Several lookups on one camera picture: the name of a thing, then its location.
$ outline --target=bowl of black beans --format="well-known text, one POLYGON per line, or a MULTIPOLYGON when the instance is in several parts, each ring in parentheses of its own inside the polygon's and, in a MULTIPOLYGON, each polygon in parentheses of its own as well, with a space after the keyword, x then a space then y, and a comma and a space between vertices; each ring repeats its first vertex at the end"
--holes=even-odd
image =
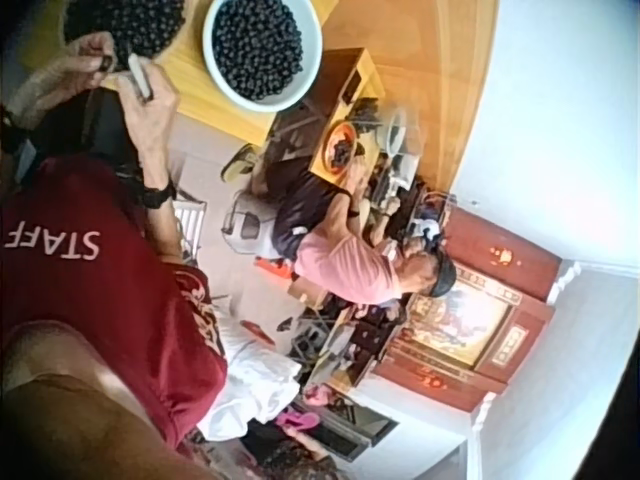
POLYGON ((255 112, 289 108, 320 67, 322 30, 311 0, 214 0, 202 37, 216 85, 255 112))
POLYGON ((356 129, 351 122, 339 122, 331 129, 326 137, 323 154, 324 165, 329 172, 338 175, 346 168, 358 146, 362 148, 357 143, 357 138, 356 129))
POLYGON ((111 32, 115 71, 127 70, 131 53, 158 59, 175 42, 194 0, 68 0, 62 12, 64 43, 94 32, 111 32))

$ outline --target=red cabinet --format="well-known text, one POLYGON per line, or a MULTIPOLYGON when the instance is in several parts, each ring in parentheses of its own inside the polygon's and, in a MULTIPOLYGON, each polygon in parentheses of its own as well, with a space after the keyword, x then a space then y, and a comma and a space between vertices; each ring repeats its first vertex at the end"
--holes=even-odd
POLYGON ((374 372, 471 412, 502 393, 553 316, 540 300, 457 264, 444 298, 411 298, 408 321, 374 372))
POLYGON ((458 207, 445 226, 451 258, 546 301, 560 268, 560 257, 458 207))

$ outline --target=black shorts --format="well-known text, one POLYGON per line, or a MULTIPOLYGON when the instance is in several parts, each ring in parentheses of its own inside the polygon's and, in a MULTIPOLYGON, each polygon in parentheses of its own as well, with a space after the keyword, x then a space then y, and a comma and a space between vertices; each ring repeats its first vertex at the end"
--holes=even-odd
POLYGON ((309 171, 311 157, 267 166, 268 199, 280 206, 273 230, 273 245, 284 258, 295 261, 306 232, 324 220, 333 197, 341 189, 309 171))

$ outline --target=orange bowl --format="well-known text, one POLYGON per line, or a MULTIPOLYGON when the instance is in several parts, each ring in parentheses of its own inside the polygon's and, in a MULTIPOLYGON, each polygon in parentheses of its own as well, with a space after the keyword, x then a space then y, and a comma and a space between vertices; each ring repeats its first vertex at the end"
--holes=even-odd
POLYGON ((353 154, 356 151, 357 138, 358 138, 358 134, 351 122, 342 121, 336 124, 335 127, 333 127, 331 132, 329 132, 329 134, 327 135, 327 139, 325 140, 325 144, 324 144, 324 152, 322 154, 324 167, 328 172, 333 173, 334 175, 337 175, 340 172, 342 172, 346 167, 346 165, 344 167, 333 166, 335 148, 338 142, 340 142, 341 140, 347 140, 351 142, 351 154, 349 156, 349 162, 350 162, 351 159, 353 158, 353 154))

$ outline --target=black beans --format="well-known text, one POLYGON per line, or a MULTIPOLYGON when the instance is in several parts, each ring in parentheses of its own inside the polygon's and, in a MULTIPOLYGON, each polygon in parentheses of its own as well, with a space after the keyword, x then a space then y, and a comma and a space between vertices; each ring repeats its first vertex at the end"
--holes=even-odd
POLYGON ((302 71, 301 33, 281 0, 227 0, 211 41, 220 73, 249 100, 281 93, 302 71))
POLYGON ((333 160, 331 161, 331 166, 333 168, 346 167, 349 160, 351 160, 352 147, 353 143, 349 140, 340 140, 336 143, 335 147, 333 147, 333 160))
POLYGON ((347 120, 353 123, 358 135, 375 130, 378 127, 378 99, 364 97, 356 100, 347 120))
POLYGON ((165 50, 185 19, 185 0, 70 0, 64 39, 71 42, 108 31, 116 49, 116 71, 127 68, 130 52, 148 58, 165 50))

